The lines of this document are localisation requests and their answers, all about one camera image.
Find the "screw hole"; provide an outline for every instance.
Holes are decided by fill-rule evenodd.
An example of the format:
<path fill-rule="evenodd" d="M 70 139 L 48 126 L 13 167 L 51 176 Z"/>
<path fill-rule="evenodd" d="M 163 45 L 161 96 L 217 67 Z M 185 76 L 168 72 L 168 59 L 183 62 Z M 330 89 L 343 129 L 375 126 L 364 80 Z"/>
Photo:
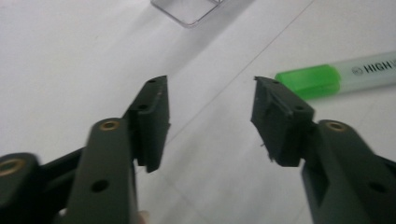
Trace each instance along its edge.
<path fill-rule="evenodd" d="M 91 190 L 92 190 L 92 192 L 99 193 L 99 192 L 102 192 L 105 189 L 107 189 L 108 185 L 109 185 L 109 183 L 107 180 L 98 180 L 92 184 Z"/>
<path fill-rule="evenodd" d="M 347 127 L 344 124 L 337 122 L 327 122 L 326 125 L 328 128 L 336 132 L 344 132 L 347 129 Z"/>
<path fill-rule="evenodd" d="M 100 126 L 100 129 L 102 131 L 111 131 L 115 130 L 120 126 L 120 124 L 117 121 L 111 120 L 105 123 L 102 123 Z"/>
<path fill-rule="evenodd" d="M 369 182 L 369 187 L 379 193 L 386 193 L 388 190 L 382 184 L 377 182 Z"/>
<path fill-rule="evenodd" d="M 23 167 L 24 164 L 24 160 L 21 159 L 11 159 L 0 162 L 0 176 L 16 173 Z"/>
<path fill-rule="evenodd" d="M 147 109 L 147 108 L 149 108 L 148 105 L 140 105 L 140 106 L 139 106 L 139 109 Z"/>

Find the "white table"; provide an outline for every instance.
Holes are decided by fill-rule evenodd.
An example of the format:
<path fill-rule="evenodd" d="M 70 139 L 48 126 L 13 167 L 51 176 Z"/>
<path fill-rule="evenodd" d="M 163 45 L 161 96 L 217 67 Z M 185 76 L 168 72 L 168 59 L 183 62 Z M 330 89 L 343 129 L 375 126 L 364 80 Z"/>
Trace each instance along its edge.
<path fill-rule="evenodd" d="M 250 123 L 255 76 L 396 50 L 396 1 L 228 0 L 193 29 L 149 0 L 0 3 L 0 152 L 48 162 L 168 75 L 162 167 L 138 170 L 152 224 L 311 223 L 301 168 L 271 163 Z M 311 100 L 396 161 L 396 88 Z"/>

